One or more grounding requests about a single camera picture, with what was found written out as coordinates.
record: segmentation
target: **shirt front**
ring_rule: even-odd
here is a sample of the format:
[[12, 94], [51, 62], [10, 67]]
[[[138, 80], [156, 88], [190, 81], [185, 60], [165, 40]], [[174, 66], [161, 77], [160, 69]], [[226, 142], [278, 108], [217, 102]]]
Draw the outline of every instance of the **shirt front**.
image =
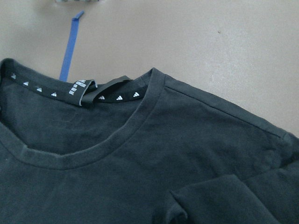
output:
[[299, 223], [299, 139], [231, 102], [156, 68], [89, 105], [88, 77], [0, 77], [0, 223]]

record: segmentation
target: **white triangle print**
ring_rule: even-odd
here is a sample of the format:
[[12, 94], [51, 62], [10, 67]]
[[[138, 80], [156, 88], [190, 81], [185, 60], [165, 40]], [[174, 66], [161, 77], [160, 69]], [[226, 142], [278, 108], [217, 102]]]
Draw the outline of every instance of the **white triangle print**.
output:
[[138, 97], [138, 96], [139, 96], [138, 92], [135, 92], [133, 97]]

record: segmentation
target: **blue tape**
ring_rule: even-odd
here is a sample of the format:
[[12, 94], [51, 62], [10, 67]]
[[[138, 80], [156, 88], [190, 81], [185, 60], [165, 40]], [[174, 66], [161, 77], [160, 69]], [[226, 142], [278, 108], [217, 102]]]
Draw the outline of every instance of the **blue tape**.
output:
[[71, 65], [71, 57], [74, 52], [74, 47], [77, 39], [77, 33], [79, 28], [79, 18], [84, 13], [84, 11], [79, 12], [74, 18], [71, 20], [71, 31], [69, 36], [69, 41], [67, 43], [67, 47], [64, 54], [64, 61], [62, 63], [62, 68], [60, 71], [59, 80], [66, 82], [70, 65]]

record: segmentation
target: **neckline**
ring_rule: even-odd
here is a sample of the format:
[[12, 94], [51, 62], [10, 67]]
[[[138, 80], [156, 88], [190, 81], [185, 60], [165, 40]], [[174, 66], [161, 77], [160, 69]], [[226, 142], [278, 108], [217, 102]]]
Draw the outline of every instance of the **neckline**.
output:
[[[21, 65], [16, 60], [11, 58], [3, 59], [0, 62], [0, 68], [6, 61], [12, 61], [22, 69], [29, 69]], [[32, 79], [35, 80], [51, 80], [53, 84], [69, 85], [71, 83], [63, 82], [58, 79], [48, 77], [35, 70], [30, 69]], [[129, 119], [123, 126], [113, 132], [104, 141], [70, 154], [56, 154], [45, 152], [43, 150], [29, 148], [21, 139], [19, 139], [7, 126], [0, 122], [0, 143], [18, 160], [40, 168], [66, 170], [82, 167], [96, 161], [101, 160], [108, 154], [115, 151], [118, 147], [124, 144], [144, 123], [151, 111], [154, 109], [162, 89], [165, 85], [165, 74], [153, 67], [138, 78], [132, 80], [140, 80], [147, 84], [147, 90], [136, 110], [132, 113]]]

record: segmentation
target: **gray floor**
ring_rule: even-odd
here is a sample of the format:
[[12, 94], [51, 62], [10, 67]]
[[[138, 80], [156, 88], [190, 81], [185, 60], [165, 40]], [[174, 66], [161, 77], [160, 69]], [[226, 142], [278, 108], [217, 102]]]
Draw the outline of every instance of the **gray floor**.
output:
[[0, 57], [59, 79], [79, 11], [68, 82], [163, 73], [299, 137], [298, 0], [0, 0]]

